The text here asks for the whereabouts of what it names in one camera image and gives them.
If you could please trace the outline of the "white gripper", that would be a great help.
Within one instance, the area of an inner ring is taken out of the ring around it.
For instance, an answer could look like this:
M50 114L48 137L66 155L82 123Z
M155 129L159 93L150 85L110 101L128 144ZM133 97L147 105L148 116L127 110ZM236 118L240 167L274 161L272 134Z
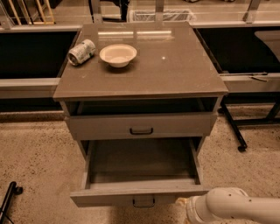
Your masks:
M186 215L191 224L206 224L207 212L205 196L193 196L187 202Z

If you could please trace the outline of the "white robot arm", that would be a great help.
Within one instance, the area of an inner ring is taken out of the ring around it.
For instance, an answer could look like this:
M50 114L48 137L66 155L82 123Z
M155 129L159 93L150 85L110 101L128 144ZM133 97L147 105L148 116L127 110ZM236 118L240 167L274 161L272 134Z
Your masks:
M186 203L192 224L219 220L250 220L260 224L280 224L280 199L248 196L241 188L217 187Z

